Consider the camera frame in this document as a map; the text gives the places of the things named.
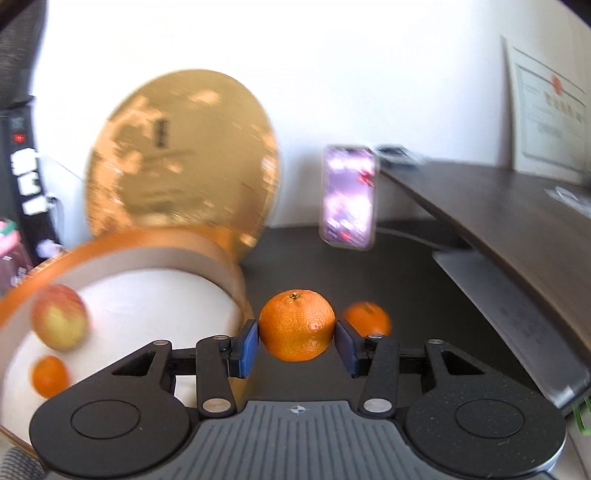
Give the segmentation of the white charger plug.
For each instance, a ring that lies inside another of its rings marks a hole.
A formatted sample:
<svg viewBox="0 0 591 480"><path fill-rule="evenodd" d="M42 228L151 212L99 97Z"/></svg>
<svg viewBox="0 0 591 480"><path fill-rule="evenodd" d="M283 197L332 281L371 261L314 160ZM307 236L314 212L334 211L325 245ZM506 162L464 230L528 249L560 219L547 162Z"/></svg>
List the white charger plug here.
<svg viewBox="0 0 591 480"><path fill-rule="evenodd" d="M32 197L22 203L22 211L26 216L36 216L47 213L50 208L50 202L45 195Z"/></svg>
<svg viewBox="0 0 591 480"><path fill-rule="evenodd" d="M23 197L34 196L42 191L39 175L35 171L19 176L17 183L19 194Z"/></svg>
<svg viewBox="0 0 591 480"><path fill-rule="evenodd" d="M10 156L11 171L15 177L20 177L37 170L38 156L34 148L24 148L15 151Z"/></svg>

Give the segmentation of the black power strip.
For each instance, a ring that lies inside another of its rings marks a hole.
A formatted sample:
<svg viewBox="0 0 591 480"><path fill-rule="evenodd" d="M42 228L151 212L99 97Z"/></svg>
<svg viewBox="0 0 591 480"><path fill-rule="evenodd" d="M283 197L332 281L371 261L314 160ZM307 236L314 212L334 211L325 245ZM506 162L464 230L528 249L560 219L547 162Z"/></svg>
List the black power strip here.
<svg viewBox="0 0 591 480"><path fill-rule="evenodd" d="M32 107L1 111L1 173L11 201L8 218L15 221L34 266L55 256L60 240L50 216L32 128Z"/></svg>

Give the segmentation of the pink water bottle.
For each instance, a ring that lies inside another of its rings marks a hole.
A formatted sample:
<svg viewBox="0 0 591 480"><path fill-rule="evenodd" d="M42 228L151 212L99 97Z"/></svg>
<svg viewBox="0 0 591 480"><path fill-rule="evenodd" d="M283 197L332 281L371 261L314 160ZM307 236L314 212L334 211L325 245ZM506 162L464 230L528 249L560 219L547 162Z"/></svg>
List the pink water bottle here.
<svg viewBox="0 0 591 480"><path fill-rule="evenodd" d="M0 227L0 293L4 296L24 280L33 265L17 224L2 218Z"/></svg>

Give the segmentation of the white paper stack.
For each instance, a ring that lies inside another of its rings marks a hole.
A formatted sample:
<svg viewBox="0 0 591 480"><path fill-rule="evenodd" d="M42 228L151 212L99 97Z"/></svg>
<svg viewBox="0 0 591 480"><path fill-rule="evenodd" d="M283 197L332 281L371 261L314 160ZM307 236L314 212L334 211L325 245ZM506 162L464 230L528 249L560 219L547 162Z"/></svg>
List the white paper stack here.
<svg viewBox="0 0 591 480"><path fill-rule="evenodd" d="M435 261L493 326L541 392L559 408L583 400L590 367L532 300L474 250L437 252Z"/></svg>

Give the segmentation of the black item on shelf corner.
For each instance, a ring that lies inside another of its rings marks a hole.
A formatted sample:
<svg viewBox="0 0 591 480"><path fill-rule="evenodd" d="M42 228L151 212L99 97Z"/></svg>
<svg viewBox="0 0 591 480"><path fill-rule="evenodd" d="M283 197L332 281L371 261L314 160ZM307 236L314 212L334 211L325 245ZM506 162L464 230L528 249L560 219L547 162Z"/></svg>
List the black item on shelf corner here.
<svg viewBox="0 0 591 480"><path fill-rule="evenodd" d="M385 165L416 166L428 161L425 155L408 150L402 145L380 145L374 151Z"/></svg>

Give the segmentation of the round gold box lid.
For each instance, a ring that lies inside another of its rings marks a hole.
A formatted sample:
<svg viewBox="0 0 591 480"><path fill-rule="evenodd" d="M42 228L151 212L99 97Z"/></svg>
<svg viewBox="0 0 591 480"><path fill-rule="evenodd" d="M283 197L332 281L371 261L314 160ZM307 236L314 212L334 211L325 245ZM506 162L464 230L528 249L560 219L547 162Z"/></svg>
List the round gold box lid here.
<svg viewBox="0 0 591 480"><path fill-rule="evenodd" d="M181 70L132 92L108 117L85 173L93 237L183 228L236 262L259 243L280 190L269 117L242 83Z"/></svg>

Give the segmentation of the white charger plug top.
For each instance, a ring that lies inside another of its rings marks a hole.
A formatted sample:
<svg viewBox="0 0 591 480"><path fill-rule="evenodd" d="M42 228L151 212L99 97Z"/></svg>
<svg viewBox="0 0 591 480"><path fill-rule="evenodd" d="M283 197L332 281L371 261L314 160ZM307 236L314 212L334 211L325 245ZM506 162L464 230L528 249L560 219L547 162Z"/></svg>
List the white charger plug top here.
<svg viewBox="0 0 591 480"><path fill-rule="evenodd" d="M11 171L15 177L20 177L37 170L38 156L34 148L24 148L15 151L10 156Z"/></svg>

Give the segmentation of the pink smartphone on stand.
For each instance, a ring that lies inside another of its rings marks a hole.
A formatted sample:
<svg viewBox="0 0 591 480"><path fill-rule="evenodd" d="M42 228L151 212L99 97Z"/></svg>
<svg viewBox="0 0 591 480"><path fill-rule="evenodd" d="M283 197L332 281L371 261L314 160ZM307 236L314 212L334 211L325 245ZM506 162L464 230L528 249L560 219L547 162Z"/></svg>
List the pink smartphone on stand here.
<svg viewBox="0 0 591 480"><path fill-rule="evenodd" d="M339 248L374 243L379 164L365 146L328 145L322 157L320 236Z"/></svg>

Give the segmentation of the mandarin orange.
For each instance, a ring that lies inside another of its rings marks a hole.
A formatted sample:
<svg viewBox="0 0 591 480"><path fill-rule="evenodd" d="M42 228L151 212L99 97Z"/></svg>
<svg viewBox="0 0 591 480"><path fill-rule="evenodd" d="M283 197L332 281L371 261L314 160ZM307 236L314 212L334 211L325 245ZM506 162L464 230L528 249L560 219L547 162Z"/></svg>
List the mandarin orange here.
<svg viewBox="0 0 591 480"><path fill-rule="evenodd" d="M266 350L284 362L317 358L331 345L335 311L321 294L291 289L267 301L259 314L259 336Z"/></svg>
<svg viewBox="0 0 591 480"><path fill-rule="evenodd" d="M373 302L360 301L352 305L342 314L361 336L389 336L393 331L390 315L382 307Z"/></svg>
<svg viewBox="0 0 591 480"><path fill-rule="evenodd" d="M41 397L52 398L70 386L69 371L58 357L41 357L33 366L31 384Z"/></svg>

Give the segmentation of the white charger plug bottom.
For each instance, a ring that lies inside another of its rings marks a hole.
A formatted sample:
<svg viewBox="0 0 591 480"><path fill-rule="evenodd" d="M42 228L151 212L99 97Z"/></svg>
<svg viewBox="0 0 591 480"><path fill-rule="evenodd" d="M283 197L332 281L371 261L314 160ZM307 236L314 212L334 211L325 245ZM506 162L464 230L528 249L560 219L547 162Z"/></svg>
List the white charger plug bottom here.
<svg viewBox="0 0 591 480"><path fill-rule="evenodd" d="M50 202L45 195L32 197L22 203L22 211L26 216L36 216L47 213L50 208Z"/></svg>

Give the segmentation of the clear plastic bag on shelf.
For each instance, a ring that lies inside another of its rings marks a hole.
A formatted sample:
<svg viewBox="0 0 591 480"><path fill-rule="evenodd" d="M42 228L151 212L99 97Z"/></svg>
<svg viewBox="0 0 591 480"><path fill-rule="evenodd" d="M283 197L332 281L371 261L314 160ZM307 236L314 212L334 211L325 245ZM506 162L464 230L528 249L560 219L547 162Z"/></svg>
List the clear plastic bag on shelf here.
<svg viewBox="0 0 591 480"><path fill-rule="evenodd" d="M590 215L591 204L589 197L575 194L574 192L559 186L555 186L552 189L546 189L545 192L552 199L562 202L582 214Z"/></svg>

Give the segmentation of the round gold box base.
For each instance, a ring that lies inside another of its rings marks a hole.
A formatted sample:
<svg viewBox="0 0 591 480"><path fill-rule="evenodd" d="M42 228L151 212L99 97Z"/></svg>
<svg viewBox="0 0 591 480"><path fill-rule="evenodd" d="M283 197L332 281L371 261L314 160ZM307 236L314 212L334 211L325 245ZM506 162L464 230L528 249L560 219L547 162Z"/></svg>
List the round gold box base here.
<svg viewBox="0 0 591 480"><path fill-rule="evenodd" d="M153 340L188 348L235 335L252 313L238 264L193 231L127 231L44 263L1 300L1 436L25 451L32 449L29 422L43 402L31 370L52 352L34 334L31 312L53 284L75 290L90 315L83 345L59 356L72 382Z"/></svg>

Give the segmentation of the white charger plug middle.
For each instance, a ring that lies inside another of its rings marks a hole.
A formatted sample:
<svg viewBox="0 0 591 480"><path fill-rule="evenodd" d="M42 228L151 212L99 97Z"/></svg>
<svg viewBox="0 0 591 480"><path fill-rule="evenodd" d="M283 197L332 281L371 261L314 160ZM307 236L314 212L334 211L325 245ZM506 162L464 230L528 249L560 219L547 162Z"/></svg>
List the white charger plug middle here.
<svg viewBox="0 0 591 480"><path fill-rule="evenodd" d="M35 171L19 176L17 183L19 194L23 197L34 196L42 191L39 175Z"/></svg>

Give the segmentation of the red yellow apple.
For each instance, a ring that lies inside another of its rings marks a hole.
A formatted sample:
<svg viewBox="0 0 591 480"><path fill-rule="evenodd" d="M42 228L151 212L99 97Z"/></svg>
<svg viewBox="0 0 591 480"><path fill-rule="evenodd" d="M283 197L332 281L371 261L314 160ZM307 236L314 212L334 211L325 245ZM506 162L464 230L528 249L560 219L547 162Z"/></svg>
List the red yellow apple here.
<svg viewBox="0 0 591 480"><path fill-rule="evenodd" d="M89 332L89 314L82 298L72 288L54 284L36 297L31 326L47 347L67 352L78 348Z"/></svg>

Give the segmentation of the dark wooden raised shelf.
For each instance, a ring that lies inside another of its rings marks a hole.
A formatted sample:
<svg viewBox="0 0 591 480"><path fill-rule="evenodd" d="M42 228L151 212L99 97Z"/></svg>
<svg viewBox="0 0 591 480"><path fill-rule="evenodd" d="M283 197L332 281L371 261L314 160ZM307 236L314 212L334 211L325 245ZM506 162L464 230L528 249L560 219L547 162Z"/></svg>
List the dark wooden raised shelf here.
<svg viewBox="0 0 591 480"><path fill-rule="evenodd" d="M590 221L549 196L556 181L452 162L386 167L382 174L452 224L589 352Z"/></svg>

